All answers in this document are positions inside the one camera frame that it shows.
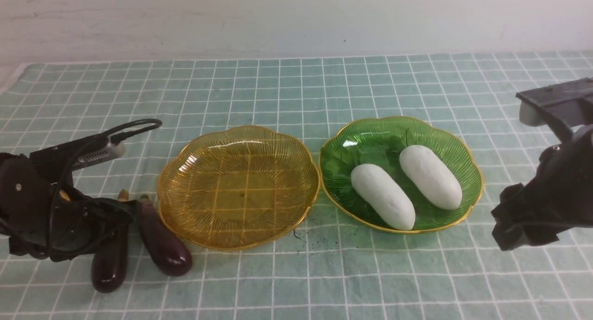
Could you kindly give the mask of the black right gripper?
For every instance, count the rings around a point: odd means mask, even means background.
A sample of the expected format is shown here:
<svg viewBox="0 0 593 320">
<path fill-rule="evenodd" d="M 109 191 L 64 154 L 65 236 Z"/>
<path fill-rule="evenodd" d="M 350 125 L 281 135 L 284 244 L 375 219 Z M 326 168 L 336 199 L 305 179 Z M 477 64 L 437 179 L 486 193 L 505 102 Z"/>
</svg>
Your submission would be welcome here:
<svg viewBox="0 0 593 320">
<path fill-rule="evenodd" d="M 572 228 L 593 225 L 592 127 L 545 149 L 535 177 L 503 189 L 491 214 L 492 236 L 501 251 L 538 247 Z"/>
</svg>

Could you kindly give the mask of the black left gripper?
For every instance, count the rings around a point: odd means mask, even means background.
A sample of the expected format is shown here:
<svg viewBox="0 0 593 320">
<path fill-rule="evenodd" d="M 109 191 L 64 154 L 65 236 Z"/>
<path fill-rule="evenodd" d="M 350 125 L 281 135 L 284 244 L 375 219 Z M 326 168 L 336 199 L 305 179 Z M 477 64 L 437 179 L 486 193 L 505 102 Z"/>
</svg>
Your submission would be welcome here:
<svg viewBox="0 0 593 320">
<path fill-rule="evenodd" d="M 1 234 L 13 256 L 61 262 L 95 254 L 137 215 L 135 200 L 89 197 L 70 178 L 57 192 L 24 155 L 1 154 L 0 192 Z"/>
</svg>

